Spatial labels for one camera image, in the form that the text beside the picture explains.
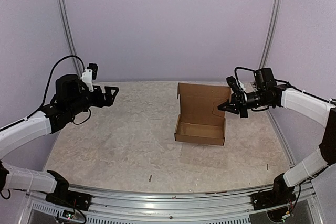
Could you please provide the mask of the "brown cardboard box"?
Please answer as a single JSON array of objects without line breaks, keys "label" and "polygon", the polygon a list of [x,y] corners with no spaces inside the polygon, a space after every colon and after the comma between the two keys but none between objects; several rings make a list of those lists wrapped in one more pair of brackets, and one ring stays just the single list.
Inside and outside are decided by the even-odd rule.
[{"label": "brown cardboard box", "polygon": [[223,146],[225,112],[218,106],[230,99],[231,88],[194,83],[178,83],[180,113],[174,132],[177,142]]}]

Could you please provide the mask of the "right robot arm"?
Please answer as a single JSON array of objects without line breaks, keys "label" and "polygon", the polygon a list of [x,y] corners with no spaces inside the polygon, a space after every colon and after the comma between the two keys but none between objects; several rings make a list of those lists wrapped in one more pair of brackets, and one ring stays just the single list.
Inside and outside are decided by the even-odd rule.
[{"label": "right robot arm", "polygon": [[268,199],[273,205],[279,205],[288,198],[289,189],[335,164],[335,101],[327,101],[287,81],[275,79],[271,68],[254,70],[253,75],[256,91],[250,93],[242,87],[238,75],[227,77],[232,94],[230,99],[218,106],[220,111],[247,118],[249,110],[256,112],[280,107],[304,115],[324,128],[318,149],[275,179]]}]

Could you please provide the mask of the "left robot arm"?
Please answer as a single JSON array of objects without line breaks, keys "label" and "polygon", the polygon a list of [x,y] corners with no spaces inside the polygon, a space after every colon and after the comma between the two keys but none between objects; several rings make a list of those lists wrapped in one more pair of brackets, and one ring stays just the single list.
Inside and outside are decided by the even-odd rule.
[{"label": "left robot arm", "polygon": [[[92,106],[112,106],[118,92],[117,87],[94,85],[92,70],[86,70],[81,78],[75,74],[60,77],[50,104],[1,129],[1,157],[39,137],[62,130],[74,122],[76,115],[89,112]],[[38,172],[1,162],[1,190],[40,191],[52,194],[66,206],[74,199],[68,187],[68,181],[57,172]]]}]

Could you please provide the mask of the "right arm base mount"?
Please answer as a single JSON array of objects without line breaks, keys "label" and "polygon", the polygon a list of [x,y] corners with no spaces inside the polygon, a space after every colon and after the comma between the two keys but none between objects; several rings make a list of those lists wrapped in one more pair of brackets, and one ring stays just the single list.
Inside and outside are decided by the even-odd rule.
[{"label": "right arm base mount", "polygon": [[276,207],[296,200],[293,191],[277,194],[274,190],[260,190],[250,196],[253,209],[262,210],[266,208]]}]

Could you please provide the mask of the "front aluminium rail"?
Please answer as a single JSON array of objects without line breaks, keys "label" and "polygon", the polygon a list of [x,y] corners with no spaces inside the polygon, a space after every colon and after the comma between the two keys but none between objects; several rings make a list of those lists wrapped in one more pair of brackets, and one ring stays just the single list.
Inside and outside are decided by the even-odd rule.
[{"label": "front aluminium rail", "polygon": [[[251,223],[251,216],[270,221],[267,213],[277,207],[254,210],[251,194],[266,192],[271,185],[203,193],[140,193],[70,185],[70,190],[92,196],[87,223]],[[60,217],[69,208],[45,202],[40,193],[26,194],[14,223],[28,223],[33,210]],[[301,185],[301,194],[285,223],[326,223],[310,182]]]}]

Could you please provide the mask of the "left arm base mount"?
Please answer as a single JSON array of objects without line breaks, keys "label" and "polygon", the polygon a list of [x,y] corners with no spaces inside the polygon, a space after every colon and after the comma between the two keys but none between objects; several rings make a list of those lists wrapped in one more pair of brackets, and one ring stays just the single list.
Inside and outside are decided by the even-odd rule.
[{"label": "left arm base mount", "polygon": [[88,211],[92,196],[86,193],[68,190],[65,193],[46,194],[45,201],[75,210]]}]

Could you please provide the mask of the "left aluminium frame post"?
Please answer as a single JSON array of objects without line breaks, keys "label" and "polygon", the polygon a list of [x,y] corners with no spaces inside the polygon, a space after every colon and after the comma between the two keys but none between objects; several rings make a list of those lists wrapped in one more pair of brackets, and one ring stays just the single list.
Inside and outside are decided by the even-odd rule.
[{"label": "left aluminium frame post", "polygon": [[71,55],[77,55],[74,39],[72,36],[69,18],[67,14],[67,8],[66,8],[66,1],[65,0],[57,0],[58,3],[58,9],[60,12],[60,19],[62,23],[62,27],[65,34],[66,43],[69,49],[69,52]]}]

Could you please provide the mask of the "aluminium frame post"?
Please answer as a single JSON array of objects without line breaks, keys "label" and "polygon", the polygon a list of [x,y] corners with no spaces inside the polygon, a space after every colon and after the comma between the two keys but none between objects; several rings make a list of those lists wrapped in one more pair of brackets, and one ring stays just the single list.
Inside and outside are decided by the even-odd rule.
[{"label": "aluminium frame post", "polygon": [[65,34],[66,43],[69,49],[69,52],[71,55],[77,55],[74,39],[72,36],[69,18],[67,14],[67,8],[66,8],[66,1],[65,0],[57,0],[58,3],[58,9],[60,12],[60,19],[62,23],[62,27]]},{"label": "aluminium frame post", "polygon": [[267,64],[269,54],[270,54],[270,50],[271,50],[271,46],[272,46],[272,41],[274,39],[274,35],[275,35],[275,31],[276,31],[277,20],[278,20],[280,8],[281,8],[281,0],[274,0],[273,4],[272,4],[270,22],[269,22],[269,25],[268,25],[266,40],[265,40],[265,43],[264,43],[262,56],[261,56],[261,60],[260,60],[260,63],[259,63],[259,68],[264,68]]}]

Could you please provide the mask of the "right aluminium frame post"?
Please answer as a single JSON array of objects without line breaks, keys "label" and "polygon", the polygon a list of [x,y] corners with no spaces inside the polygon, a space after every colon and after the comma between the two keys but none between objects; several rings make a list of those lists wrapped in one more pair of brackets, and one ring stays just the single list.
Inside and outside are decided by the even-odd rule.
[{"label": "right aluminium frame post", "polygon": [[262,56],[261,56],[261,60],[260,60],[260,63],[259,63],[259,68],[264,68],[267,64],[269,54],[270,54],[270,50],[271,50],[271,46],[272,46],[272,41],[274,39],[274,35],[275,35],[275,31],[276,31],[277,20],[278,20],[280,8],[281,8],[281,0],[274,0],[273,4],[272,4],[270,22],[269,22],[269,25],[268,25],[266,40],[265,40],[265,43],[264,43]]}]

